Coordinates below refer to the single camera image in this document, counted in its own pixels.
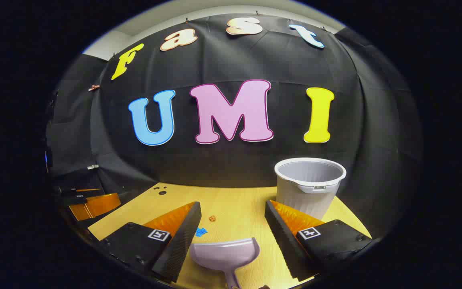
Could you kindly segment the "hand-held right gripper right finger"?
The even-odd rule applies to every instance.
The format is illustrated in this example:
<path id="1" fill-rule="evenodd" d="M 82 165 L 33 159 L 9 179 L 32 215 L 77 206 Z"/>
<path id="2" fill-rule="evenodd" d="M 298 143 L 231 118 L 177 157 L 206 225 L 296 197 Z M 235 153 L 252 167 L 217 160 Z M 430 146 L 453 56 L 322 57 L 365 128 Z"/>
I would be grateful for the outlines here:
<path id="1" fill-rule="evenodd" d="M 373 240 L 341 220 L 323 222 L 268 200 L 265 219 L 290 275 L 299 281 L 331 275 L 356 261 Z"/>

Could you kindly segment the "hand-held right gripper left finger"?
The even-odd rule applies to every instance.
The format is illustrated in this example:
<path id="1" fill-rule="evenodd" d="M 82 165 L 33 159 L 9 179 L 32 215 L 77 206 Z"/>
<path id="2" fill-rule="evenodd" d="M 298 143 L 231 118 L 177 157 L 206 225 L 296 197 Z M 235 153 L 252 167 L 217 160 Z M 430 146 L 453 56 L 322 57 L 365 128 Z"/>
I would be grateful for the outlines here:
<path id="1" fill-rule="evenodd" d="M 143 225 L 128 222 L 97 248 L 137 274 L 177 282 L 200 220 L 200 202 L 191 202 Z"/>

